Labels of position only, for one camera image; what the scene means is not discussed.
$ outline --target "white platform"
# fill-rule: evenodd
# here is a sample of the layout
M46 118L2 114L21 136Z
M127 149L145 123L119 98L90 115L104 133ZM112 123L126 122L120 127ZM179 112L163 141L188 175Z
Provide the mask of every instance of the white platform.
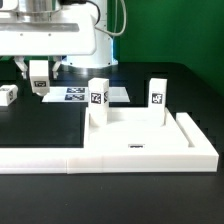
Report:
M152 127L147 108L110 108L108 125L89 125L84 148L0 149L0 173L215 172L218 154L187 113Z
M66 95L82 96L78 99L71 97L71 100L66 99ZM47 93L42 102L43 103L80 103L89 101L88 87L50 87L50 92ZM109 102L130 102L128 93L125 87L110 87L109 88Z

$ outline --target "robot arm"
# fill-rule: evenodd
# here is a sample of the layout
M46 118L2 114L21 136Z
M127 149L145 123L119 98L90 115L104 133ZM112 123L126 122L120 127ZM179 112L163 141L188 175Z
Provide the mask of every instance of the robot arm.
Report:
M93 54L96 50L95 24L99 15L95 6L81 4L85 2L0 0L0 56L14 56L26 78L28 67L24 56L53 56L55 65L52 70L56 77L62 55ZM32 76L38 73L31 71L32 67L38 69L38 66L29 68L32 90L45 95L49 86L35 88L33 84L49 80L46 64L40 69L45 71L44 77Z

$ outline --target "white robot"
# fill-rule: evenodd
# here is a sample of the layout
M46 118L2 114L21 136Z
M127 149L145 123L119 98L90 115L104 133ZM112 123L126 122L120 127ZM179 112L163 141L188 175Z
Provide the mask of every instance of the white robot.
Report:
M124 0L120 1L124 26L121 32L110 33L105 0L0 0L0 56L13 56L24 78L25 56L53 56L54 78L61 64L81 73L117 64L109 35L121 35L125 29L126 9ZM48 64L30 64L29 74L33 92L47 94Z

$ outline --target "white block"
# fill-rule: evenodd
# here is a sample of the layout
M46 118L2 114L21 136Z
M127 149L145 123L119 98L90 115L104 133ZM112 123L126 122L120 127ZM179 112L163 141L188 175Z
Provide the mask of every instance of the white block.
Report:
M3 85L0 88L0 106L8 106L17 98L16 85Z
M157 125L161 126L165 120L167 79L151 79L149 83L148 107L149 115L157 117Z
M90 124L98 127L106 125L109 108L109 80L93 78L89 81L88 85Z
M33 93L46 95L50 92L48 61L30 61L30 82Z

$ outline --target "small white cube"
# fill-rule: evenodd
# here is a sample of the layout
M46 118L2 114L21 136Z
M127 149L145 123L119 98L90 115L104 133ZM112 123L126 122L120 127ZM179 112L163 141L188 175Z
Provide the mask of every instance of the small white cube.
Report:
M16 85L3 85L0 88L0 106L8 106L17 98Z
M50 92L49 65L46 60L30 61L30 82L33 93L46 95Z

